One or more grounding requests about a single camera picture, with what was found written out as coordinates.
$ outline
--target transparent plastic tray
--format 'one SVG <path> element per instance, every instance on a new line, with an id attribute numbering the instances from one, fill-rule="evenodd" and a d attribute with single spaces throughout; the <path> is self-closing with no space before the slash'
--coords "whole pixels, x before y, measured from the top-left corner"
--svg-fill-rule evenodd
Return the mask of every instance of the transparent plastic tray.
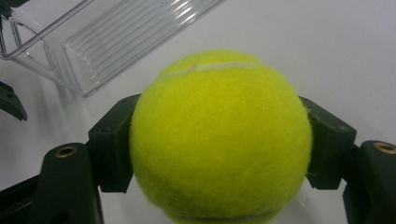
<path id="1" fill-rule="evenodd" d="M 2 16 L 1 58 L 89 95 L 221 1 L 27 1 Z"/>

